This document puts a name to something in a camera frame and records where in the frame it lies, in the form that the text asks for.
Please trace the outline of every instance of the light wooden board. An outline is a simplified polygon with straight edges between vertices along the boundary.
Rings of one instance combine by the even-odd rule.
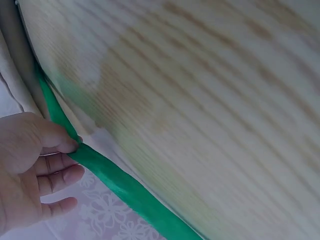
[[[319,1],[19,3],[80,122],[201,234],[320,239]]]

